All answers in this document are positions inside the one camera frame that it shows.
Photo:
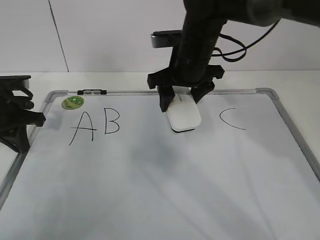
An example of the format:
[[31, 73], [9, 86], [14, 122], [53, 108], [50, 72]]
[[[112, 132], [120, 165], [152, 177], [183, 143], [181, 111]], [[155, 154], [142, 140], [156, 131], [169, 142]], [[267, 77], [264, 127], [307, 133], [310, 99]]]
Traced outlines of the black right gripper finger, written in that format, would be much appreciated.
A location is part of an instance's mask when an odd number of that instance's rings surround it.
[[213, 91], [215, 84], [213, 81], [208, 81], [200, 84], [199, 86], [192, 87], [190, 93], [194, 99], [194, 102], [197, 104], [205, 95]]
[[157, 87], [157, 91], [159, 93], [159, 106], [162, 112], [166, 112], [170, 103], [175, 98], [174, 88], [169, 86], [159, 85]]

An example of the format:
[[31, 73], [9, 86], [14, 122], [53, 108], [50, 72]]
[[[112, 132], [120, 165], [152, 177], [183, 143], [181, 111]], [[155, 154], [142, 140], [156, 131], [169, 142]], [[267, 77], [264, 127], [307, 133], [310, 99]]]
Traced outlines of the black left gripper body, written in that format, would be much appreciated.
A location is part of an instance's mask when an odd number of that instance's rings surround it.
[[33, 94], [25, 87], [0, 89], [0, 135], [12, 136], [20, 127], [42, 127], [46, 118], [42, 112], [32, 111]]

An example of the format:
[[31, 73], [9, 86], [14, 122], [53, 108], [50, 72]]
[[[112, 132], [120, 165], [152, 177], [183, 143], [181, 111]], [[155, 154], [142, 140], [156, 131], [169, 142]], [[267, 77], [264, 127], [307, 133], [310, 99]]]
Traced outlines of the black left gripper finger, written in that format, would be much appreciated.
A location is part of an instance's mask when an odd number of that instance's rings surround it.
[[0, 142], [16, 153], [26, 153], [30, 149], [27, 126], [22, 125], [9, 130], [2, 130], [0, 132]]

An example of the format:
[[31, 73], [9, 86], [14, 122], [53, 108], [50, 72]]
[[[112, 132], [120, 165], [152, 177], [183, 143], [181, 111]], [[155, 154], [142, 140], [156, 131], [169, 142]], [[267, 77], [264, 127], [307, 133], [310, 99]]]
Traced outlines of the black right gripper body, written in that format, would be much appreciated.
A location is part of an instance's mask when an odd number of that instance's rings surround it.
[[173, 65], [148, 74], [148, 87], [150, 89], [156, 86], [197, 87], [213, 78], [221, 79], [225, 70], [221, 65], [210, 65], [209, 61], [209, 56], [178, 57]]

